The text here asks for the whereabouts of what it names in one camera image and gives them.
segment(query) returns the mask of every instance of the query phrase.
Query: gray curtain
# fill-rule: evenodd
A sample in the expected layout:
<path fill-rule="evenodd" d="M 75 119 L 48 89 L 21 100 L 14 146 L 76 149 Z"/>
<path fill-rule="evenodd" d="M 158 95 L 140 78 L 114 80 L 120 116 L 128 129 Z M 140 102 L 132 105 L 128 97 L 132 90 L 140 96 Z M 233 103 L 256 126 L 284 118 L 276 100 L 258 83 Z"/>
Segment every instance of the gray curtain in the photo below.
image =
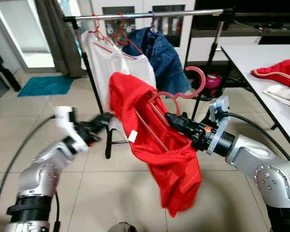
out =
<path fill-rule="evenodd" d="M 80 54 L 58 1 L 35 0 L 35 4 L 56 71 L 70 78 L 81 78 L 85 71 L 80 67 Z"/>

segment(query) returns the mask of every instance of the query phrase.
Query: white table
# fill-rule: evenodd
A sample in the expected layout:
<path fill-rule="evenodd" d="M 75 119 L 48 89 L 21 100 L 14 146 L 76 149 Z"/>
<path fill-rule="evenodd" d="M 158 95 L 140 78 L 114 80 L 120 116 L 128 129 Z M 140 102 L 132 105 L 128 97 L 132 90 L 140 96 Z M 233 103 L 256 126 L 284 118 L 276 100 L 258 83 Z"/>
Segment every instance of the white table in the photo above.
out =
<path fill-rule="evenodd" d="M 250 74 L 253 69 L 290 59 L 290 45 L 228 45 L 222 46 L 222 50 L 250 84 L 257 99 L 290 143 L 290 107 L 263 93 L 267 87 L 279 83 Z"/>

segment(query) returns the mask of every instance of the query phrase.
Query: clothing label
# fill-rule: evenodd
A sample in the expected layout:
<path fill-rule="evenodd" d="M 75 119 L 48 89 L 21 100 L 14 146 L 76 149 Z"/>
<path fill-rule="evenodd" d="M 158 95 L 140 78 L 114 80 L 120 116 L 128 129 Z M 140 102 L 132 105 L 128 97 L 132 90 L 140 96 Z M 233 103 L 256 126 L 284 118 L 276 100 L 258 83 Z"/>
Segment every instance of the clothing label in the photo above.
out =
<path fill-rule="evenodd" d="M 136 136 L 137 136 L 138 132 L 135 131 L 135 130 L 132 130 L 129 137 L 128 137 L 128 141 L 134 143 L 135 142 L 135 139 L 136 139 Z"/>

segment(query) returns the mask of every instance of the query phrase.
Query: red garment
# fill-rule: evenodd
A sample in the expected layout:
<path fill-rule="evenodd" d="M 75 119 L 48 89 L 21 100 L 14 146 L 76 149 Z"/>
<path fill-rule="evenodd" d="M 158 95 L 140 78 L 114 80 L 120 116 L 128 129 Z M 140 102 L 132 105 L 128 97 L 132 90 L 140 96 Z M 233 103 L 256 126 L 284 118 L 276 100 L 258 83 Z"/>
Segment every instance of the red garment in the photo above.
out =
<path fill-rule="evenodd" d="M 254 69 L 251 74 L 258 78 L 278 81 L 290 87 L 290 59 L 269 68 Z"/>
<path fill-rule="evenodd" d="M 122 121 L 127 137 L 132 130 L 138 132 L 135 142 L 130 142 L 132 152 L 149 164 L 160 188 L 162 207 L 167 207 L 174 217 L 178 211 L 193 205 L 201 184 L 201 172 L 191 141 L 164 124 L 150 107 L 148 99 L 152 91 L 156 89 L 138 78 L 115 72 L 109 81 L 110 108 Z M 168 112 L 160 98 L 156 98 L 154 104 L 161 112 Z M 136 110 L 169 151 L 165 151 L 140 122 Z"/>

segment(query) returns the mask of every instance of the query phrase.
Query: clothes rack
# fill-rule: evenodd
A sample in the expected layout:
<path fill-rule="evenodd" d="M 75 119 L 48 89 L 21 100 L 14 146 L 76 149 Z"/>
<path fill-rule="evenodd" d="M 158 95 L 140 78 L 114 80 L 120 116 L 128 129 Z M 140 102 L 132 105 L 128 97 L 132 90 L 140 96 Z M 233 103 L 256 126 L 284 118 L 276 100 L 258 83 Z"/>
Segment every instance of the clothes rack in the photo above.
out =
<path fill-rule="evenodd" d="M 89 61 L 88 61 L 88 56 L 86 52 L 83 51 L 82 49 L 82 44 L 81 44 L 81 37 L 80 37 L 80 29 L 77 25 L 77 21 L 90 21 L 90 20 L 117 20 L 121 19 L 122 17 L 127 18 L 127 19 L 133 19 L 133 18 L 152 18 L 152 17 L 172 17 L 172 16 L 194 16 L 194 15 L 212 15 L 212 16 L 218 16 L 219 17 L 219 23 L 215 35 L 214 42 L 211 47 L 211 52 L 209 55 L 209 59 L 206 65 L 206 73 L 210 69 L 210 66 L 213 61 L 213 57 L 217 48 L 218 40 L 221 35 L 221 31 L 224 25 L 224 22 L 227 17 L 230 17 L 233 15 L 233 9 L 214 9 L 214 10 L 195 10 L 195 11 L 174 11 L 174 12 L 156 12 L 156 13 L 137 13 L 137 14 L 107 14 L 107 15 L 94 15 L 94 16 L 65 16 L 63 19 L 65 22 L 70 22 L 73 25 L 73 29 L 76 34 L 76 38 L 78 40 L 78 43 L 80 44 L 80 49 L 81 49 L 81 56 L 83 58 L 83 61 L 85 63 L 85 66 L 87 68 L 87 73 L 89 76 L 89 80 L 91 82 L 92 89 L 94 91 L 96 101 L 99 107 L 99 110 L 101 113 L 103 113 L 103 108 L 102 104 L 100 101 L 100 98 L 97 93 L 96 85 L 93 79 L 93 75 L 90 69 Z M 192 114 L 192 119 L 194 119 L 196 110 L 198 107 L 199 103 L 199 97 L 197 98 L 196 105 L 194 107 L 194 111 Z M 107 159 L 111 157 L 111 146 L 113 144 L 121 144 L 121 143 L 126 143 L 127 141 L 112 141 L 112 131 L 113 129 L 109 130 L 109 128 L 106 128 L 107 131 L 107 142 L 106 142 L 106 149 L 105 149 L 105 156 Z"/>

